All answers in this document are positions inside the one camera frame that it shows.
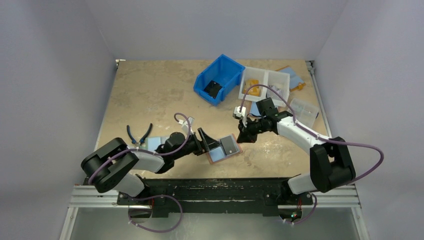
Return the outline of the dark grey card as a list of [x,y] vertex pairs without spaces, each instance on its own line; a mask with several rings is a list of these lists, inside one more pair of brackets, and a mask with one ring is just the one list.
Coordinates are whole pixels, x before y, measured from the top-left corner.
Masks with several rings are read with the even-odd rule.
[[233,134],[222,137],[219,141],[226,157],[235,155],[241,151]]

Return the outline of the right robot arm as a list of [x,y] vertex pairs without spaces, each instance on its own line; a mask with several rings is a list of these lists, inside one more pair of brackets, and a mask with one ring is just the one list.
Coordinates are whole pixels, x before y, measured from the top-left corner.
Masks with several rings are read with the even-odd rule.
[[319,136],[295,119],[288,111],[279,111],[271,98],[258,102],[260,116],[250,119],[244,106],[234,108],[233,117],[239,120],[237,143],[255,143],[259,134],[273,132],[285,137],[309,155],[309,172],[283,181],[280,196],[288,204],[300,195],[318,191],[326,193],[348,184],[356,171],[343,138]]

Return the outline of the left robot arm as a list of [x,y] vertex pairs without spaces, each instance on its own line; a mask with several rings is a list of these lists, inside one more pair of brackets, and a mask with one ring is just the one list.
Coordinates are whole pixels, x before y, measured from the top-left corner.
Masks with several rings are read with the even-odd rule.
[[116,190],[142,205],[149,199],[149,186],[141,176],[130,174],[131,170],[163,174],[174,167],[177,159],[190,154],[200,156],[219,146],[221,142],[202,128],[189,136],[173,132],[154,151],[129,148],[122,138],[116,137],[84,158],[80,166],[88,184],[99,193]]

